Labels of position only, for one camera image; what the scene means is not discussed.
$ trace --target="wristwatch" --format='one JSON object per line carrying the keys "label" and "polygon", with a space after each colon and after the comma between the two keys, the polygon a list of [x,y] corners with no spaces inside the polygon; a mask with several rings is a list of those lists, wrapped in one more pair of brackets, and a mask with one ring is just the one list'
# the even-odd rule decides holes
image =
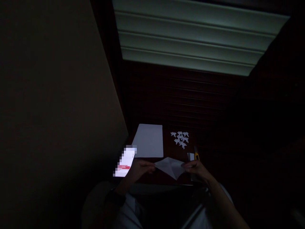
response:
{"label": "wristwatch", "polygon": [[126,196],[122,196],[122,195],[116,193],[114,190],[115,190],[115,188],[111,189],[111,191],[106,195],[104,204],[106,202],[111,202],[115,205],[122,207],[126,201]]}

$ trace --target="folded paper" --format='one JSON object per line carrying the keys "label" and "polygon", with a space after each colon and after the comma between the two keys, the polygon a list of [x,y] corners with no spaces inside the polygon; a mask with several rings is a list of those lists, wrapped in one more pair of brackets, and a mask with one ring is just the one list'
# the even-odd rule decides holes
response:
{"label": "folded paper", "polygon": [[184,173],[184,168],[181,166],[184,162],[167,157],[155,163],[155,167],[170,175],[177,180]]}

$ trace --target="person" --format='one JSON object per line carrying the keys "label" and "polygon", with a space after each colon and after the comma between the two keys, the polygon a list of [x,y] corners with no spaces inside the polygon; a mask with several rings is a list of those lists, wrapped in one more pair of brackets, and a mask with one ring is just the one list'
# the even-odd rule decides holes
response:
{"label": "person", "polygon": [[[209,193],[220,210],[226,225],[237,229],[249,228],[234,207],[230,195],[200,161],[190,161],[182,166],[185,168],[186,172],[196,174],[207,184]],[[127,175],[121,180],[118,186],[113,188],[106,197],[103,198],[104,203],[102,204],[101,209],[98,210],[99,213],[95,213],[96,216],[91,218],[89,223],[83,223],[82,227],[86,229],[143,228],[138,219],[140,210],[137,207],[137,202],[135,198],[128,193],[128,190],[143,174],[153,173],[154,171],[154,163],[134,159]],[[213,228],[206,216],[205,209],[199,214],[193,214],[191,217],[193,217],[192,224],[188,224],[188,228]]]}

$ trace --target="hand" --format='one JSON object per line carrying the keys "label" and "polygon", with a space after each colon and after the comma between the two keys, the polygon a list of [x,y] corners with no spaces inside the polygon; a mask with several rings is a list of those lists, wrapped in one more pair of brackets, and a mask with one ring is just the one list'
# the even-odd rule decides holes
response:
{"label": "hand", "polygon": [[155,171],[155,164],[144,161],[144,160],[139,160],[139,159],[134,159],[132,162],[132,165],[129,169],[129,172],[126,175],[126,179],[130,183],[135,183],[144,173],[150,173],[152,174],[153,171]]}
{"label": "hand", "polygon": [[203,166],[203,164],[198,160],[190,161],[184,164],[183,167],[185,168],[186,172],[194,173],[205,181],[208,181],[213,177],[209,173],[209,171]]}

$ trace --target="paper sheet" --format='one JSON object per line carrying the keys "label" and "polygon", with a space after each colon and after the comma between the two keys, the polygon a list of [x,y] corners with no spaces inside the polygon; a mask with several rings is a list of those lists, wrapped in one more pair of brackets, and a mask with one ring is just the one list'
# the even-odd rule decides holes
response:
{"label": "paper sheet", "polygon": [[181,167],[183,163],[184,162],[182,161],[178,161],[170,157],[167,157],[162,161],[156,162],[155,167],[167,173],[175,180],[177,180],[179,176],[185,171],[184,168]]}
{"label": "paper sheet", "polygon": [[134,157],[163,157],[162,125],[139,124],[132,145],[137,148]]}

